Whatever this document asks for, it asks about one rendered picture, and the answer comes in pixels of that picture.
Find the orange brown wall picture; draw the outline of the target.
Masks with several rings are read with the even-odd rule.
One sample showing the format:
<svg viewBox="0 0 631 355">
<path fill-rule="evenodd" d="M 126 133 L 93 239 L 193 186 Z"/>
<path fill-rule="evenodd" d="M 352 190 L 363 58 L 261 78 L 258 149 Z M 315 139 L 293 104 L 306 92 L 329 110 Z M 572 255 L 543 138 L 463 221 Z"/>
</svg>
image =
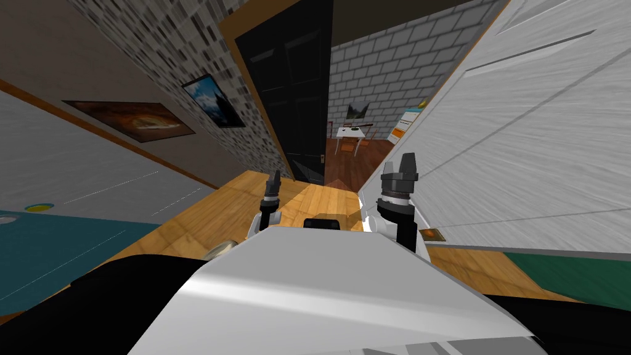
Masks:
<svg viewBox="0 0 631 355">
<path fill-rule="evenodd" d="M 84 100 L 66 100 L 65 103 L 138 143 L 195 133 L 161 103 Z"/>
</svg>

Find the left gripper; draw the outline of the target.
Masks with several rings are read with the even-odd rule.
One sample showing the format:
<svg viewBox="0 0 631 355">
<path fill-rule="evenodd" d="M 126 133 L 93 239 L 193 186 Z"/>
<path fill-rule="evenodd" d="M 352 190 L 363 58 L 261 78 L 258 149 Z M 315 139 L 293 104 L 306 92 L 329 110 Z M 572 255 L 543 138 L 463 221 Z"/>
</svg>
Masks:
<svg viewBox="0 0 631 355">
<path fill-rule="evenodd" d="M 266 189 L 264 196 L 265 197 L 278 197 L 280 192 L 281 185 L 281 175 L 280 171 L 275 171 L 274 174 L 271 174 L 269 179 L 266 181 Z"/>
</svg>

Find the white table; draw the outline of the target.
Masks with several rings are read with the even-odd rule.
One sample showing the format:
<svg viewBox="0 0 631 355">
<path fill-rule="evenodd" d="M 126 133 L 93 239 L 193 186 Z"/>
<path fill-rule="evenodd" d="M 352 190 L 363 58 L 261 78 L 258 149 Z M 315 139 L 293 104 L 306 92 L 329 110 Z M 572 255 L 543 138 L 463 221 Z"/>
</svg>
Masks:
<svg viewBox="0 0 631 355">
<path fill-rule="evenodd" d="M 356 156 L 361 142 L 365 139 L 365 134 L 358 127 L 340 127 L 334 137 L 336 138 L 335 154 L 342 150 L 353 152 Z"/>
</svg>

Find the white door leaf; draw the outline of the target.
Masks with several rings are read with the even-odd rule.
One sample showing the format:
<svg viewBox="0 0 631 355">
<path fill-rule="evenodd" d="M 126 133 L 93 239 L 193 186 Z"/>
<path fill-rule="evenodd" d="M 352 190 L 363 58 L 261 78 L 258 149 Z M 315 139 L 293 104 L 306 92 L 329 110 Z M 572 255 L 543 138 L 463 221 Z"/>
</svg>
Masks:
<svg viewBox="0 0 631 355">
<path fill-rule="evenodd" d="M 509 0 L 387 160 L 449 246 L 631 253 L 631 0 Z"/>
</svg>

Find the green landscape wall picture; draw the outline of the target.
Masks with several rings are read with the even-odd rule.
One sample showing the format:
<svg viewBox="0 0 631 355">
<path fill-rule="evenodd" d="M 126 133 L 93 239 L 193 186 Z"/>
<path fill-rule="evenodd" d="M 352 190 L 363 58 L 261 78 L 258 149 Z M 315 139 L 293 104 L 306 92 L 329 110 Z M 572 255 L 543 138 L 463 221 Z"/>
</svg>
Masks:
<svg viewBox="0 0 631 355">
<path fill-rule="evenodd" d="M 365 117 L 370 101 L 352 102 L 348 105 L 346 119 L 347 120 L 361 120 Z"/>
</svg>

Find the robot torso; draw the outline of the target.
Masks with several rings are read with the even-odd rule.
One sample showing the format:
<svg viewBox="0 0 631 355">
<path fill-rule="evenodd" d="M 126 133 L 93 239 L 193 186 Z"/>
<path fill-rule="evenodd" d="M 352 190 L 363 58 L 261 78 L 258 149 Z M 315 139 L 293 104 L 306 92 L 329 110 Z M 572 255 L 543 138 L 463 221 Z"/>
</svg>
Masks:
<svg viewBox="0 0 631 355">
<path fill-rule="evenodd" d="M 190 276 L 129 355 L 547 355 L 506 310 L 373 232 L 271 226 Z"/>
</svg>

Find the white orange cabinet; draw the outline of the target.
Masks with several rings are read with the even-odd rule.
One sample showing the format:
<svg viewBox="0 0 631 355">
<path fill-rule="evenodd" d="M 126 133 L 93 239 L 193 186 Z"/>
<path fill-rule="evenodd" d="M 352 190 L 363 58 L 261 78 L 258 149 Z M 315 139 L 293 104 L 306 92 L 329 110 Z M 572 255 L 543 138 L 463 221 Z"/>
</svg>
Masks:
<svg viewBox="0 0 631 355">
<path fill-rule="evenodd" d="M 412 123 L 420 115 L 422 110 L 422 108 L 413 108 L 406 110 L 402 114 L 401 118 L 396 123 L 395 127 L 390 132 L 386 140 L 392 144 L 397 144 L 400 141 L 401 137 L 405 134 L 405 132 L 411 127 Z"/>
</svg>

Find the black door leaf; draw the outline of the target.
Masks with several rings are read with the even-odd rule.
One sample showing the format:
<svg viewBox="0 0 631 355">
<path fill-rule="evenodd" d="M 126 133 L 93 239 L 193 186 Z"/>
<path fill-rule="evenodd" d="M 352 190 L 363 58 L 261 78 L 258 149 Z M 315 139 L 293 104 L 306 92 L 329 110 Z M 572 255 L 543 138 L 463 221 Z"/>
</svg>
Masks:
<svg viewBox="0 0 631 355">
<path fill-rule="evenodd" d="M 324 184 L 333 0 L 297 0 L 237 37 L 295 179 Z"/>
</svg>

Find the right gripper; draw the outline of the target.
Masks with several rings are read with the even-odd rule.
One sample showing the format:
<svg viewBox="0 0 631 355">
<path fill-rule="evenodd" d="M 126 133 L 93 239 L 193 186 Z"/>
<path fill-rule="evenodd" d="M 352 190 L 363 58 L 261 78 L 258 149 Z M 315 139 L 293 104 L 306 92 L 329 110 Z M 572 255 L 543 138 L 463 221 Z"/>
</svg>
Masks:
<svg viewBox="0 0 631 355">
<path fill-rule="evenodd" d="M 415 153 L 404 153 L 401 156 L 399 172 L 396 173 L 394 172 L 394 163 L 392 161 L 386 161 L 384 165 L 384 174 L 381 174 L 380 179 L 384 184 L 414 184 L 419 179 Z"/>
</svg>

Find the blue sky wall picture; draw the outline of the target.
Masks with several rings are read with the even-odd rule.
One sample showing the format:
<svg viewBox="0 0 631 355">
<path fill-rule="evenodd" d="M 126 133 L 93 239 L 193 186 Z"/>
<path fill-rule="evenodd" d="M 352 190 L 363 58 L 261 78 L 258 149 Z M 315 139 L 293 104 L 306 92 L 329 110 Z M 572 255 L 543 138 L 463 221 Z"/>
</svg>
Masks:
<svg viewBox="0 0 631 355">
<path fill-rule="evenodd" d="M 205 74 L 181 86 L 219 128 L 244 128 L 245 124 L 212 75 Z"/>
</svg>

